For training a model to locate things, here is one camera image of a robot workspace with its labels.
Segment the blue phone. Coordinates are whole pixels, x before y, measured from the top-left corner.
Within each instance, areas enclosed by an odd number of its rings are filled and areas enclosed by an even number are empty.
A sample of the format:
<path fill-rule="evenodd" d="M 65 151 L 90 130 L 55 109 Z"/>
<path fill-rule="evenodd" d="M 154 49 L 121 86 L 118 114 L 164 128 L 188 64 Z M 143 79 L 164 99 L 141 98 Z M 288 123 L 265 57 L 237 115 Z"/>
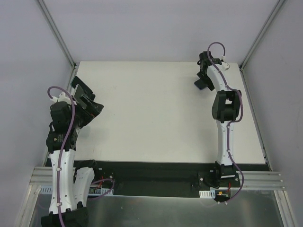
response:
<path fill-rule="evenodd" d="M 203 89 L 207 88 L 207 84 L 204 83 L 201 79 L 195 81 L 195 82 L 194 82 L 194 85 L 195 85 L 199 90 L 203 90 Z"/>

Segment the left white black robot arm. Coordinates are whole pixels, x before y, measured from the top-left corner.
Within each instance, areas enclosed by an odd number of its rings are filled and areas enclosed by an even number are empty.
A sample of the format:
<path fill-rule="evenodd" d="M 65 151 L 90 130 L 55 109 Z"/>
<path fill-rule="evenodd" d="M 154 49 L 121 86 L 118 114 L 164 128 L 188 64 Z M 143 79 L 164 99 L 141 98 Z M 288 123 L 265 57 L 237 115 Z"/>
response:
<path fill-rule="evenodd" d="M 79 130 L 97 117 L 104 106 L 82 96 L 70 100 L 61 96 L 50 106 L 52 122 L 46 145 L 52 166 L 52 199 L 48 215 L 41 218 L 44 227 L 86 227 L 89 223 L 87 198 L 90 184 L 100 179 L 95 160 L 75 167 Z"/>

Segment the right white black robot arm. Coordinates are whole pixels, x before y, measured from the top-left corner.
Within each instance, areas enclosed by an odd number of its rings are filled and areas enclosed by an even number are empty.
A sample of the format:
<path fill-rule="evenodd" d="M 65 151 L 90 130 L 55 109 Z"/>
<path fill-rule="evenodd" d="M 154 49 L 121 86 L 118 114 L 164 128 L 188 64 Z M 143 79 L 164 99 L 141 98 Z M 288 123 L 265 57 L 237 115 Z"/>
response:
<path fill-rule="evenodd" d="M 203 177 L 203 182 L 213 188 L 225 186 L 236 176 L 236 165 L 233 158 L 233 124 L 240 114 L 241 92 L 231 89 L 223 72 L 228 64 L 219 58 L 214 58 L 209 51 L 199 54 L 197 65 L 200 71 L 199 79 L 194 85 L 203 90 L 208 88 L 216 91 L 211 113 L 218 129 L 218 155 L 214 169 Z"/>

